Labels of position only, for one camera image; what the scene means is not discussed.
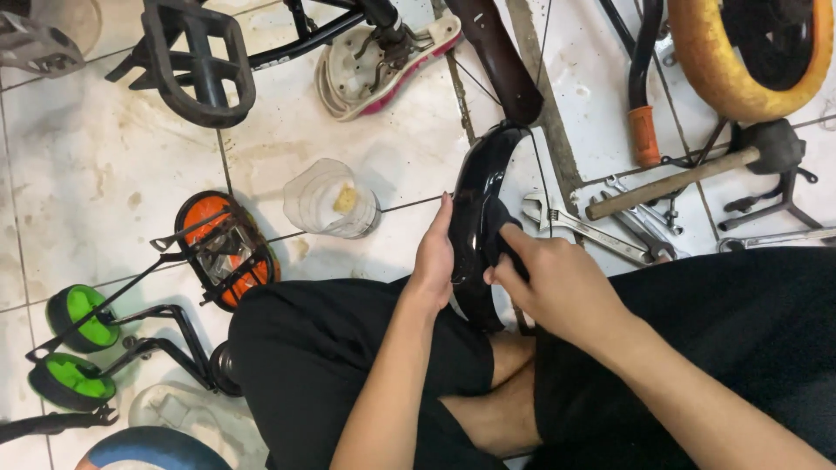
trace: dirty floor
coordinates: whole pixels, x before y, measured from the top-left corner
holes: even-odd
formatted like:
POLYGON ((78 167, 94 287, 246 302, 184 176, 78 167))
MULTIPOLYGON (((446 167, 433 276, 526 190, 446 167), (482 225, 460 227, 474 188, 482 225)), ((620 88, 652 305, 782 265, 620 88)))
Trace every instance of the dirty floor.
MULTIPOLYGON (((410 273, 417 243, 440 195, 453 190, 471 138, 502 118, 472 46, 462 42, 450 57, 422 67, 377 115, 337 123, 327 114, 314 92, 319 57, 314 51, 256 72, 257 101, 240 125, 201 128, 177 117, 155 91, 129 91, 138 70, 116 84, 104 80, 142 35, 142 1, 99 3, 102 35, 86 68, 56 80, 0 70, 5 143, 0 146, 0 420, 58 411, 29 388, 30 367, 23 358, 52 336, 46 300, 71 284, 112 294, 129 282, 156 260, 148 241, 171 234, 178 208, 192 194, 232 192, 270 240, 283 279, 392 281, 410 273), (380 199, 385 214, 369 237, 309 235, 284 216, 284 184, 325 157, 350 166, 380 199)), ((640 17, 634 0, 615 4, 636 34, 640 17)), ((413 27, 437 14, 430 0, 395 5, 413 27)), ((552 0, 551 15, 548 0, 497 0, 497 5, 529 69, 543 51, 540 86, 556 103, 547 104, 543 126, 512 159, 502 187, 512 212, 519 213, 522 196, 543 188, 535 146, 554 203, 574 213, 583 213, 589 198, 604 189, 606 176, 625 174, 624 184, 639 186, 677 171, 637 171, 633 164, 625 119, 629 62, 597 2, 552 0)), ((250 54, 296 39, 281 2, 210 0, 206 7, 235 15, 250 54)), ((317 24, 339 14, 318 3, 305 8, 317 24)), ((665 155, 686 156, 705 145, 716 114, 695 95, 678 65, 651 67, 648 96, 665 155)), ((833 225, 836 162, 827 149, 836 145, 836 72, 789 120, 807 141, 803 167, 822 179, 817 185, 799 179, 796 201, 825 226, 833 225)), ((716 151, 728 138, 725 131, 716 151)), ((776 176, 733 171, 690 187, 676 203, 685 232, 675 244, 693 255, 712 253, 718 236, 724 236, 715 226, 729 217, 724 204, 776 183, 776 176)), ((625 236, 609 220, 595 225, 625 236)), ((801 228, 781 213, 728 236, 801 228)), ((531 224, 526 230, 537 231, 531 224)), ((572 238, 562 231, 556 235, 572 238)), ((592 243, 586 248, 607 274, 635 269, 592 243)), ((226 339, 230 314, 213 304, 199 307, 201 294, 191 268, 173 265, 143 280, 116 302, 116 310, 129 314, 155 304, 182 305, 210 352, 226 339)), ((165 320, 149 319, 128 330, 184 346, 165 320)), ((90 359, 105 364, 121 351, 116 346, 90 359)), ((125 368, 116 381, 123 416, 148 386, 161 381, 197 386, 161 353, 125 368)), ((25 437, 1 446, 0 462, 9 468, 69 470, 97 441, 125 427, 122 419, 107 428, 25 437)))

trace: person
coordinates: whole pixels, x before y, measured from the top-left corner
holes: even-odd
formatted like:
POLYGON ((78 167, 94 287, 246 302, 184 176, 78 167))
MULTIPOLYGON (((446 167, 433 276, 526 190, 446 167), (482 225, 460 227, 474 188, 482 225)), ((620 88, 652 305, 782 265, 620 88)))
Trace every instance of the person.
POLYGON ((236 380, 268 468, 834 468, 836 251, 762 248, 607 279, 512 224, 501 284, 537 327, 485 335, 448 299, 451 199, 413 274, 244 295, 236 380))

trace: black pants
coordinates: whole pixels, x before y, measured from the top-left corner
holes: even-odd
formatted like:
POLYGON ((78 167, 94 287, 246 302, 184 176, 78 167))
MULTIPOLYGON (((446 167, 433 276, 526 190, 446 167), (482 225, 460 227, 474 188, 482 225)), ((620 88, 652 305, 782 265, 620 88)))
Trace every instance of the black pants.
MULTIPOLYGON (((689 258, 610 279, 674 348, 836 460, 836 250, 765 248, 689 258)), ((269 467, 327 468, 404 281, 284 282, 251 289, 230 326, 269 467)), ((490 391, 482 333, 450 307, 433 334, 415 468, 495 468, 439 396, 490 391)), ((693 468, 640 400, 583 351, 537 332, 530 468, 693 468)))

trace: yellow tire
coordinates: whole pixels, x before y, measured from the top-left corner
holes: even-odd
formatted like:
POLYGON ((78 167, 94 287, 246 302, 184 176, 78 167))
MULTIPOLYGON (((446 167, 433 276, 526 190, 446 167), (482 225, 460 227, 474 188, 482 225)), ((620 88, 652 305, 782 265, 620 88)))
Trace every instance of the yellow tire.
POLYGON ((780 119, 821 88, 833 53, 833 4, 813 0, 813 54, 804 76, 786 91, 760 85, 735 55, 717 0, 670 0, 668 21, 676 59, 696 93, 717 113, 755 123, 780 119))

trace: hammer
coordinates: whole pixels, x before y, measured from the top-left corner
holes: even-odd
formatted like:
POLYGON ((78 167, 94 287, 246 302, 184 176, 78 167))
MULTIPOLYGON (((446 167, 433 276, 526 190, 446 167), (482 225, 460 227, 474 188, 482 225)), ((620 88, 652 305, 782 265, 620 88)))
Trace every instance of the hammer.
POLYGON ((798 166, 804 157, 806 142, 798 139, 786 119, 755 124, 742 133, 745 135, 741 140, 748 144, 746 148, 718 157, 697 168, 637 187, 633 191, 590 204, 586 208, 586 217, 589 220, 599 220, 735 168, 745 166, 756 175, 782 173, 798 166))

